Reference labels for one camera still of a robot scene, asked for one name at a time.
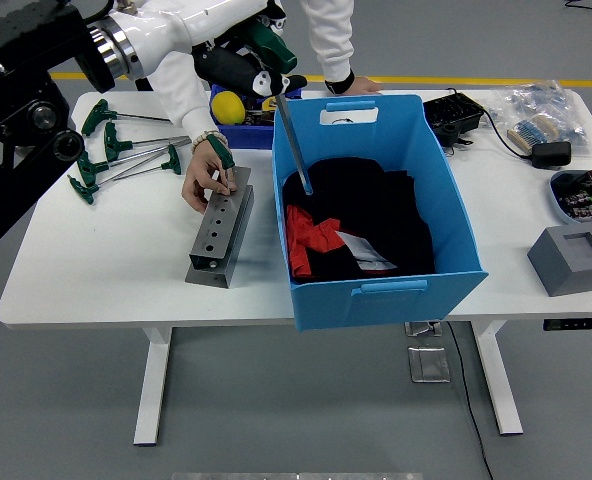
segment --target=gray box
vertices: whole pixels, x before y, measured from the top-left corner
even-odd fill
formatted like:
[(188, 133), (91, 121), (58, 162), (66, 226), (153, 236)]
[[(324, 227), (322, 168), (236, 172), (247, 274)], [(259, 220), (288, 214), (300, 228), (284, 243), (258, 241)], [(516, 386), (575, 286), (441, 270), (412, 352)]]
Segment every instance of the gray box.
[(527, 256), (550, 297), (592, 291), (592, 223), (546, 228)]

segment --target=green object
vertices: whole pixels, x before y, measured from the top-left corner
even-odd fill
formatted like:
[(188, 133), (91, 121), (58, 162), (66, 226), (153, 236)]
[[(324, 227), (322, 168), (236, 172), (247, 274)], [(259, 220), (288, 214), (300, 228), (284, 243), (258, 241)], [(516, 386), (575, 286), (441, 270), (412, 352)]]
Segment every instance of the green object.
[(98, 185), (92, 185), (91, 187), (83, 187), (78, 180), (67, 175), (69, 178), (69, 184), (72, 186), (78, 196), (85, 200), (90, 205), (94, 203), (94, 193), (96, 193), (100, 187)]
[(114, 122), (107, 122), (105, 124), (105, 135), (103, 139), (105, 142), (105, 157), (108, 162), (118, 160), (118, 154), (120, 152), (134, 148), (134, 142), (130, 142), (129, 140), (124, 142), (118, 141), (116, 124)]
[(109, 109), (109, 103), (104, 98), (101, 98), (94, 108), (89, 112), (87, 118), (85, 119), (85, 123), (83, 123), (83, 128), (81, 133), (86, 137), (89, 137), (94, 131), (96, 127), (100, 125), (100, 122), (103, 120), (113, 120), (118, 118), (118, 114), (113, 112)]
[(286, 74), (296, 67), (296, 55), (287, 48), (282, 38), (260, 22), (242, 24), (236, 35), (272, 70)]
[(86, 151), (83, 151), (82, 155), (76, 160), (78, 170), (83, 178), (83, 182), (86, 186), (91, 187), (96, 183), (96, 175), (100, 172), (109, 170), (108, 162), (92, 163), (89, 161), (89, 155)]
[(232, 168), (234, 163), (234, 157), (232, 157), (232, 152), (222, 144), (220, 140), (218, 140), (214, 135), (211, 133), (207, 135), (207, 141), (212, 145), (212, 148), (216, 152), (216, 155), (220, 158), (220, 161), (223, 164), (223, 168), (225, 170), (229, 170)]
[(170, 144), (167, 147), (167, 151), (169, 152), (169, 161), (162, 163), (160, 168), (163, 170), (173, 170), (176, 175), (180, 175), (180, 157), (178, 156), (176, 147)]

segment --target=person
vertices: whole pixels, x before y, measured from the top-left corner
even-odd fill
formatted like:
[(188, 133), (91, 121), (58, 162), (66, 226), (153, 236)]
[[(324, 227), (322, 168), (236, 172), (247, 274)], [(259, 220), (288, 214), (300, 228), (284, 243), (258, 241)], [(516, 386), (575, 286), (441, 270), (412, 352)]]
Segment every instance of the person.
[[(354, 0), (300, 0), (309, 23), (309, 40), (320, 63), (325, 84), (335, 95), (364, 95), (380, 91), (380, 85), (367, 77), (355, 76), (350, 59), (351, 16)], [(220, 158), (205, 141), (208, 133), (225, 146), (227, 139), (218, 132), (209, 110), (201, 79), (196, 74), (191, 55), (170, 52), (148, 80), (170, 120), (182, 126), (193, 139), (192, 158), (185, 174), (182, 197), (196, 211), (207, 207), (206, 190), (229, 195), (236, 190), (235, 181), (226, 180)], [(212, 178), (220, 172), (220, 181)]]

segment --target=hand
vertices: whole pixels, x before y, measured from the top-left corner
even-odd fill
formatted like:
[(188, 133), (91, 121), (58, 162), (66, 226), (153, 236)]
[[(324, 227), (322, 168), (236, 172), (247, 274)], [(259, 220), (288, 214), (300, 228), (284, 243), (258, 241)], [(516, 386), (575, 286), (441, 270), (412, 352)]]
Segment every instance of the hand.
[(356, 77), (352, 86), (342, 95), (369, 95), (380, 91), (380, 83), (376, 83), (367, 77)]
[[(220, 182), (214, 180), (214, 172), (220, 173)], [(189, 162), (185, 181), (183, 182), (182, 196), (189, 205), (199, 213), (205, 213), (207, 199), (205, 189), (213, 190), (221, 195), (229, 195), (236, 191), (233, 169), (229, 169), (229, 185), (225, 176), (225, 170), (214, 148), (207, 141), (200, 142), (194, 150), (194, 155)]]

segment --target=yellow ball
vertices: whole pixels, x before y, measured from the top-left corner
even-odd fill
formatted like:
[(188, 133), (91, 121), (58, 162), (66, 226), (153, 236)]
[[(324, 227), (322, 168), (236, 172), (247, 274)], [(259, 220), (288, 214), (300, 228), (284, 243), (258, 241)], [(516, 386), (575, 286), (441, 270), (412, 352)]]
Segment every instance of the yellow ball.
[(245, 120), (245, 106), (234, 92), (223, 91), (212, 98), (212, 113), (222, 125), (237, 125)]

